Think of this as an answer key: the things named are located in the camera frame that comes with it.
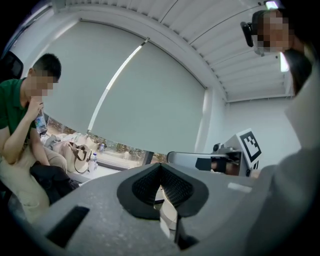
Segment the bag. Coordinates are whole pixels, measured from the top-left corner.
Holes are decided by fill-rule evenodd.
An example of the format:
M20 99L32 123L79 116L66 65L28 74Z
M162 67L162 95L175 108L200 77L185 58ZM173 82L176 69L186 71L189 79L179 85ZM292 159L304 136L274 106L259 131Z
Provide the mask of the bag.
M30 174L45 190L50 205L79 187L79 184L70 179L64 170L58 166L41 165L36 162L30 168Z
M88 169L87 160L90 159L91 152L91 149L86 145L78 146L73 142L68 142L63 145L61 153L66 159L68 172L85 173Z

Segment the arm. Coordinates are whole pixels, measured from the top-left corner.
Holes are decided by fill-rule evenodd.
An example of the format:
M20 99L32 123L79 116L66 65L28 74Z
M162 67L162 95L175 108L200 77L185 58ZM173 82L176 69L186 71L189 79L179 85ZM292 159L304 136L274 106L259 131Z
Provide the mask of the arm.
M0 153L10 164L14 164L24 146L31 121L25 116L10 136L9 127L0 129Z
M30 131L30 142L32 153L37 161L44 166L49 166L49 161L44 150L44 146L40 141L40 135L35 128L31 128Z

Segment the black slot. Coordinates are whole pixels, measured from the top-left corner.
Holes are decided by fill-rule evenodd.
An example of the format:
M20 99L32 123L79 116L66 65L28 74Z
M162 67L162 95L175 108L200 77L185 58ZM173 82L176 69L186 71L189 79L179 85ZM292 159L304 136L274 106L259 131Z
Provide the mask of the black slot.
M88 212L89 209L86 207L74 207L46 237L64 248Z

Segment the hand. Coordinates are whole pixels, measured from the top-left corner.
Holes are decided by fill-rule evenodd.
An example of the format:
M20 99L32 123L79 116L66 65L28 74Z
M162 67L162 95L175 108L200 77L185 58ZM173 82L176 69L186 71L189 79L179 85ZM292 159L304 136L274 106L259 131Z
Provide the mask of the hand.
M29 103L28 110L25 114L26 118L32 122L33 120L36 119L40 110L42 110L43 108L44 108L44 103L39 101L37 98L32 97Z

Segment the person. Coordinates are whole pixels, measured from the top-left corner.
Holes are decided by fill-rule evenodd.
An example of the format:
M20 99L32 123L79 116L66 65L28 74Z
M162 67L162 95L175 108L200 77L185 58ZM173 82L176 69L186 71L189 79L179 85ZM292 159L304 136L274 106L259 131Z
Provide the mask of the person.
M26 219L34 222L48 207L44 189L30 175L35 162L67 171L66 159L43 147L35 122L42 96L61 76L61 63L51 53L40 57L27 77L0 84L0 180L17 196Z
M252 29L264 49L284 54L293 78L293 91L297 95L311 74L317 57L304 28L295 24L288 10L280 8L255 12Z

